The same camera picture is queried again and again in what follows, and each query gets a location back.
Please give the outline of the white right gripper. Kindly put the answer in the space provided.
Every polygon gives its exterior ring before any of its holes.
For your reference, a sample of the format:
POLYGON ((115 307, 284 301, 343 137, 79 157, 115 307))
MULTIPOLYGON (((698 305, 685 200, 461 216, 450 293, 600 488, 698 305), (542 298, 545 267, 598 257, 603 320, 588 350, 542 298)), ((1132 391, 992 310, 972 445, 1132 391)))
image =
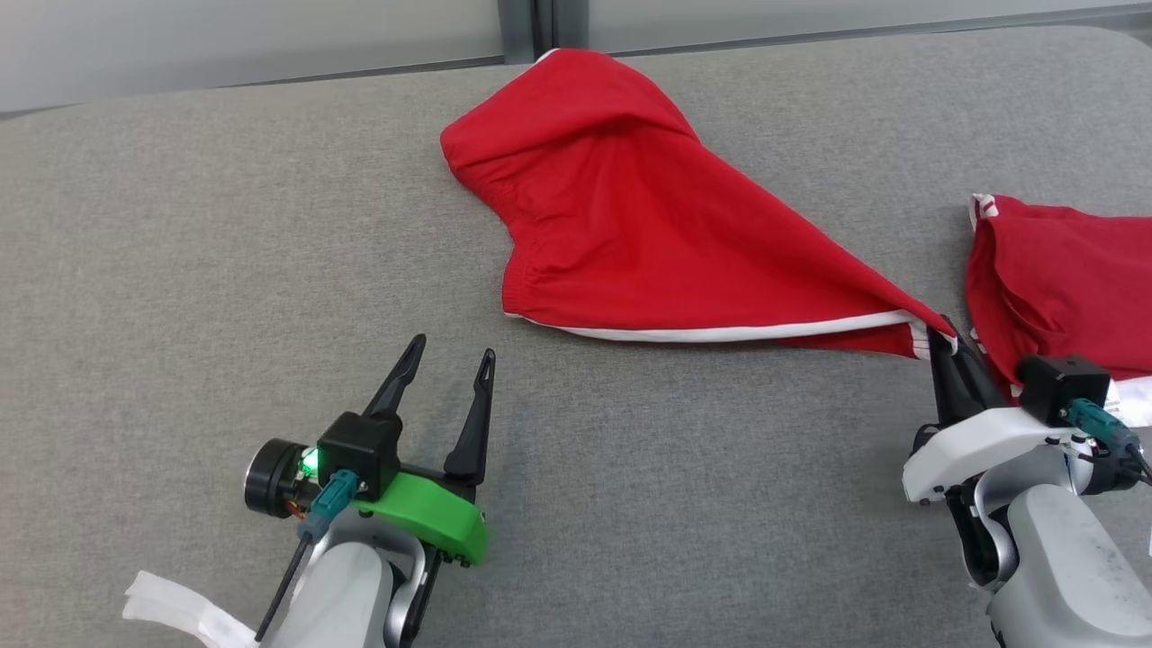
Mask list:
POLYGON ((1069 453, 1070 429, 1005 409, 1007 399, 962 336, 930 329, 927 340, 938 425, 946 429, 905 460, 907 500, 943 500, 947 490, 972 477, 992 502, 1009 502, 1041 484, 1086 493, 1092 466, 1069 453))

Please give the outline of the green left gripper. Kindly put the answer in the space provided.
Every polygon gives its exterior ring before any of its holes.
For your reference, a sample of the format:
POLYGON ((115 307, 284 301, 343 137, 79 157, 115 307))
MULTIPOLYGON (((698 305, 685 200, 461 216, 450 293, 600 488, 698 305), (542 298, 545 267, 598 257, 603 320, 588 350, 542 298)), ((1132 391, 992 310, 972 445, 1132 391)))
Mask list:
MULTIPOLYGON (((419 371, 427 336, 414 336, 392 366, 363 416, 396 415, 406 389, 419 371)), ((462 431, 444 462, 449 480, 484 480, 491 434, 495 352, 487 348, 473 376, 473 397, 462 431)), ((358 499, 356 508, 382 518, 457 562, 484 563, 488 530, 482 510, 435 481, 400 472, 376 502, 358 499)))

